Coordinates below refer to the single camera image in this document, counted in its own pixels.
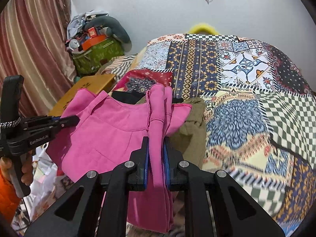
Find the orange sleeve forearm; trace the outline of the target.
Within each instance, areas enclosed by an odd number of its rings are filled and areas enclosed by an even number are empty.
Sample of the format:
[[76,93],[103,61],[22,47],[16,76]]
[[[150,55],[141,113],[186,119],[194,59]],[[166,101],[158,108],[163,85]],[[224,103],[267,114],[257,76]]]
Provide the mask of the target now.
[[16,196],[14,186],[2,174],[0,184],[0,210],[6,222],[10,224],[21,199]]

